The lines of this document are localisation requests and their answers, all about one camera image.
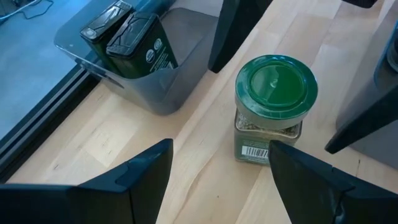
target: barcode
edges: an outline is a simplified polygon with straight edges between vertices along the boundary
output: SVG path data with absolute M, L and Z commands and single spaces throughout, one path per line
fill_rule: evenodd
M 170 69 L 174 69 L 173 64 L 172 64 L 171 62 L 169 62 L 169 63 L 167 64 L 167 67 L 170 68 Z
M 268 150 L 256 147 L 242 146 L 242 155 L 268 159 Z

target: spice jar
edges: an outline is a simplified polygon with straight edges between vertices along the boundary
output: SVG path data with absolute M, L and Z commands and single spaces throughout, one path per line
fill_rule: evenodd
M 294 145 L 317 95 L 313 73 L 294 58 L 265 55 L 248 62 L 235 84 L 236 159 L 269 164 L 269 141 Z

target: tin lid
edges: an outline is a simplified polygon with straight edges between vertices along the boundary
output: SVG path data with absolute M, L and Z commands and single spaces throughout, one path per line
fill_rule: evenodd
M 132 57 L 156 22 L 159 22 L 156 14 L 131 14 L 109 42 L 106 53 L 116 57 Z
M 264 124 L 269 124 L 270 119 L 286 121 L 305 115 L 318 95 L 311 70 L 283 55 L 265 55 L 247 63 L 239 72 L 235 87 L 238 110 L 253 117 L 249 120 Z
M 109 28 L 131 11 L 130 4 L 118 1 L 85 26 L 80 31 L 80 35 L 90 42 L 98 42 Z

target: green jar lid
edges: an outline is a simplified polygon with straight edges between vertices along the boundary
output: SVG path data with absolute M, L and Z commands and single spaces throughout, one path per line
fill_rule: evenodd
M 251 60 L 239 72 L 235 87 L 238 110 L 254 124 L 272 129 L 301 122 L 318 95 L 311 70 L 283 55 Z

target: wooden table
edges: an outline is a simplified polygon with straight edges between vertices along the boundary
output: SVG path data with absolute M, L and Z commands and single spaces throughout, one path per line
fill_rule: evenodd
M 379 0 L 360 9 L 340 0 L 274 0 L 232 61 L 219 74 L 208 72 L 178 112 L 152 115 L 98 85 L 10 182 L 79 184 L 173 138 L 174 163 L 158 223 L 289 223 L 270 168 L 233 156 L 239 69 L 260 55 L 286 54 L 310 66 L 319 85 L 295 146 L 398 192 L 396 170 L 350 149 L 335 155 L 323 150 L 373 33 L 393 3 Z

